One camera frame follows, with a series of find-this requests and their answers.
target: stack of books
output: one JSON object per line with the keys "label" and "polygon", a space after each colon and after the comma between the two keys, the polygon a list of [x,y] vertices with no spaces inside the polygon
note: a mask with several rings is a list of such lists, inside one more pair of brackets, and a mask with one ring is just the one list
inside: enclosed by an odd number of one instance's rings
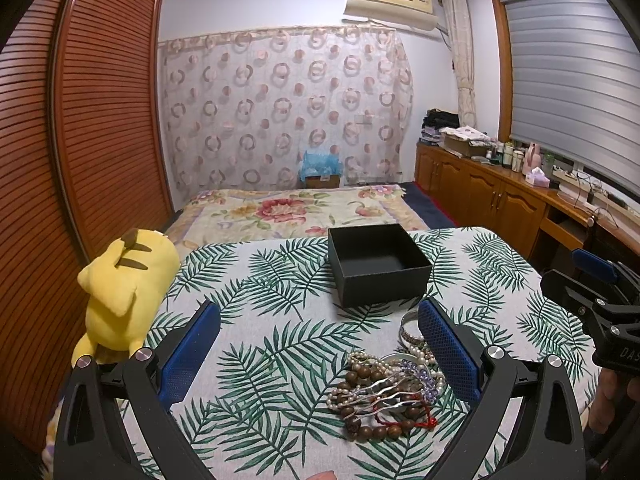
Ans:
{"label": "stack of books", "polygon": [[442,141],[440,132],[430,126],[422,128],[422,136],[418,138],[418,142],[427,146],[439,146]]}

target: wooden countertop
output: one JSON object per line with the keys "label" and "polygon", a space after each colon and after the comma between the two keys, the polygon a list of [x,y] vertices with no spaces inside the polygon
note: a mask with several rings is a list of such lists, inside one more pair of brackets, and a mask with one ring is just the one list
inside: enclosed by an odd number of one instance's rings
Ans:
{"label": "wooden countertop", "polygon": [[[474,160],[471,160],[470,158],[458,158],[452,153],[449,153],[447,150],[444,150],[443,148],[437,146],[426,146],[424,144],[418,143],[418,148],[437,150],[440,154],[460,160],[470,167],[478,168],[485,171],[486,173],[495,175],[500,179],[507,181],[509,184],[513,184],[514,186],[527,191],[533,196],[539,197],[550,206],[563,212],[569,218],[572,218],[579,224],[587,227],[587,219],[592,215],[592,213],[587,212],[579,207],[574,207],[568,195],[560,190],[545,189],[544,187],[532,186],[531,184],[528,184],[526,182],[524,175],[520,172],[511,171],[501,166],[494,166],[493,164],[480,164],[480,162],[476,162]],[[629,247],[633,252],[640,256],[640,241],[636,240],[623,230],[617,228],[613,222],[609,221],[606,218],[598,218],[598,225],[608,231],[612,236],[616,237],[623,244]]]}

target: gray zebra blind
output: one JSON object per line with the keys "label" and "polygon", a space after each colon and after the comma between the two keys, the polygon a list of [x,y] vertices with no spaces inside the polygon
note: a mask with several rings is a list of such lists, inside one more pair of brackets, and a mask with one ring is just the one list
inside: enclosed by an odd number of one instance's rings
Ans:
{"label": "gray zebra blind", "polygon": [[511,37],[511,137],[640,193],[640,54],[610,5],[501,1]]}

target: metal bolt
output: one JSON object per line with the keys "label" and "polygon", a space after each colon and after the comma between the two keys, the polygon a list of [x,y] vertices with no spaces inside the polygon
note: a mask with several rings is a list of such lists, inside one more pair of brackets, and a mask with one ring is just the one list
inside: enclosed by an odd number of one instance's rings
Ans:
{"label": "metal bolt", "polygon": [[549,357],[546,358],[547,361],[549,361],[549,364],[552,365],[554,368],[559,368],[562,366],[562,359],[559,358],[557,355],[550,355]]}
{"label": "metal bolt", "polygon": [[502,359],[504,357],[504,350],[499,346],[489,346],[486,352],[492,359]]}
{"label": "metal bolt", "polygon": [[138,361],[146,361],[153,355],[154,351],[151,348],[141,348],[136,352],[136,359]]}
{"label": "metal bolt", "polygon": [[78,358],[78,361],[76,361],[76,366],[79,368],[87,368],[89,364],[91,364],[90,355],[82,355]]}

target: open black box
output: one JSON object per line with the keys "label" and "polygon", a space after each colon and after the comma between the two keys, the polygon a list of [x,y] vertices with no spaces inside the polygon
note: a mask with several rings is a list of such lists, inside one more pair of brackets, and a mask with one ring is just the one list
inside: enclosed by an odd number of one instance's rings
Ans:
{"label": "open black box", "polygon": [[328,236],[343,308],[424,294],[431,262],[400,224],[330,228]]}

